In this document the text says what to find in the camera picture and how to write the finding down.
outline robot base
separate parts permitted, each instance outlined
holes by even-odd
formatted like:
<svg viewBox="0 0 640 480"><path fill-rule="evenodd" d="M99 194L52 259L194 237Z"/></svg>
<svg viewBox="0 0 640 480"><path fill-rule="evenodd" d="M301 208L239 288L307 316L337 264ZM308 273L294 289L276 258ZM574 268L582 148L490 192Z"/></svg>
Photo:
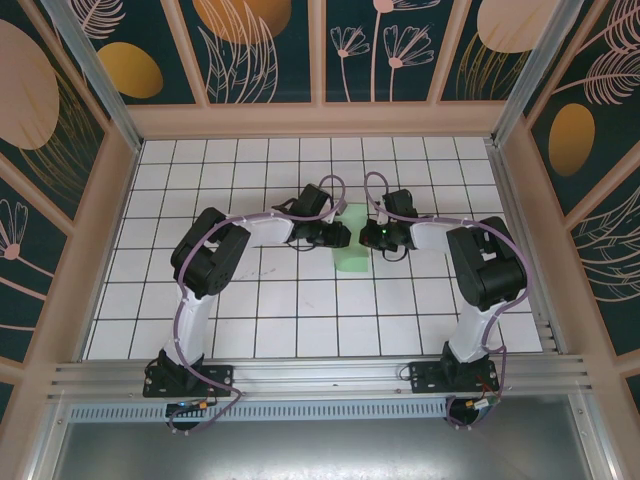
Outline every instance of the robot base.
<svg viewBox="0 0 640 480"><path fill-rule="evenodd" d="M222 388L212 387L198 380L181 365L176 365L160 352L157 366L145 369L144 388L142 396L145 398L208 398L229 397L231 392ZM233 367L231 365L203 365L200 359L192 367L209 380L224 385L233 385Z"/></svg>
<svg viewBox="0 0 640 480"><path fill-rule="evenodd" d="M471 363L460 363L445 343L442 358L408 365L413 393L482 393L483 382L493 391L500 385L489 355Z"/></svg>

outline enclosure wall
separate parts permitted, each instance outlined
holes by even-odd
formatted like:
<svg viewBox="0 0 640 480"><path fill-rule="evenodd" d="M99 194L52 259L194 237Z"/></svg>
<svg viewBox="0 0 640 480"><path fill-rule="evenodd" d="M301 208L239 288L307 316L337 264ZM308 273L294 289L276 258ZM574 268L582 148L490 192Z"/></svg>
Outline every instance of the enclosure wall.
<svg viewBox="0 0 640 480"><path fill-rule="evenodd" d="M179 138L487 135L557 0L115 4L74 12L140 133Z"/></svg>
<svg viewBox="0 0 640 480"><path fill-rule="evenodd" d="M607 425L636 476L639 8L594 3L505 148L568 350L585 356Z"/></svg>
<svg viewBox="0 0 640 480"><path fill-rule="evenodd" d="M3 2L0 38L0 465L15 478L88 325L133 151L29 2Z"/></svg>

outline flower illustration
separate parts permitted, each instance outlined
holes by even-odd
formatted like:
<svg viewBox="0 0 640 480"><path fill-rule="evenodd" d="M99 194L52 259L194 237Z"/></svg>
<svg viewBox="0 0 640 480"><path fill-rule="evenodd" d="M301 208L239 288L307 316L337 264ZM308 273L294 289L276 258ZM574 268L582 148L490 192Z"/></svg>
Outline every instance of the flower illustration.
<svg viewBox="0 0 640 480"><path fill-rule="evenodd" d="M379 13L391 13L402 10L422 10L423 8L435 7L440 0L373 0L373 6Z"/></svg>
<svg viewBox="0 0 640 480"><path fill-rule="evenodd" d="M369 44L364 43L362 27L347 27L344 33L340 27L331 29L331 40L340 58L354 57L369 52Z"/></svg>
<svg viewBox="0 0 640 480"><path fill-rule="evenodd" d="M435 7L440 0L373 0L373 7L377 10L376 26L373 31L373 53L371 55L371 101L376 101L376 53L378 51L378 31L383 14L410 10L422 10Z"/></svg>
<svg viewBox="0 0 640 480"><path fill-rule="evenodd" d="M397 25L384 29L384 47L391 67L390 102L393 102L393 80L398 68L413 67L433 61L433 50L427 50L431 45L428 31L428 26L422 29L407 27L398 38Z"/></svg>
<svg viewBox="0 0 640 480"><path fill-rule="evenodd" d="M29 210L16 202L14 213L6 199L0 200L0 258L15 260L20 257L20 243L27 228Z"/></svg>
<svg viewBox="0 0 640 480"><path fill-rule="evenodd" d="M37 272L53 278L51 272L34 265L20 256L20 244L24 238L24 232L27 229L28 218L29 209L20 202L16 202L15 209L12 212L9 202L4 198L0 200L0 259L9 261L18 260ZM41 293L34 292L27 287L18 285L3 277L0 277L0 283L40 300L47 298Z"/></svg>

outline green object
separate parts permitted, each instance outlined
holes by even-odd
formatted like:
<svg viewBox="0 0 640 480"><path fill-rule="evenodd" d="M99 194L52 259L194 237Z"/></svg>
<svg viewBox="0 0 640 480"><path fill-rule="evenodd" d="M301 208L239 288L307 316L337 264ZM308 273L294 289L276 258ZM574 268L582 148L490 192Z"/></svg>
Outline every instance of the green object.
<svg viewBox="0 0 640 480"><path fill-rule="evenodd" d="M346 248L333 249L333 263L339 272L365 273L369 271L369 249L360 245L360 230L367 223L367 205L350 203L336 221L342 222L351 232Z"/></svg>

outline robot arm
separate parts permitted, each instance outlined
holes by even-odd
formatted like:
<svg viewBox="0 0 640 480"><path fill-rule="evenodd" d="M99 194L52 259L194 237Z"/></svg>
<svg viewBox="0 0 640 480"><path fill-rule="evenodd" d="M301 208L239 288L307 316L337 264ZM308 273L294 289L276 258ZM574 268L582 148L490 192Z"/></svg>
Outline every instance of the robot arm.
<svg viewBox="0 0 640 480"><path fill-rule="evenodd" d="M381 201L390 213L418 218L406 189L387 193ZM482 223L510 238L501 218L491 217ZM438 369L445 390L471 392L478 375L487 380L495 377L495 368L482 344L483 334L498 308L514 300L527 283L523 265L503 241L478 227L391 221L380 213L362 229L360 243L377 250L397 251L403 246L451 255L463 305Z"/></svg>
<svg viewBox="0 0 640 480"><path fill-rule="evenodd" d="M326 191L309 184L299 198L291 199L274 208L298 217L312 217L319 215L328 202L332 200ZM174 279L178 279L185 259L203 235L226 218L225 214L212 207L202 212L171 256ZM218 230L208 239L208 242L215 244L217 248L213 250L207 246L200 247L189 263L184 275L187 288L185 300L181 298L182 292L179 287L176 287L178 301L185 302L181 311L178 337L181 339L182 352L189 365L196 370L202 368L209 313L218 294L231 281L246 248L289 243L298 239L306 239L316 246L340 248L349 245L350 238L349 230L341 222L334 222L333 215L324 220L311 222L265 217L232 223ZM188 396L198 384L198 379L182 367L173 336L170 336L160 351L157 363L158 366L155 368L160 372L156 371L156 378L160 374L165 385L170 384L174 391L177 388L180 394L176 396ZM150 373L154 372L148 368L147 385L151 380ZM145 396L155 396L152 390L160 391L162 396L170 396L167 395L166 388L164 392L156 388L145 388Z"/></svg>

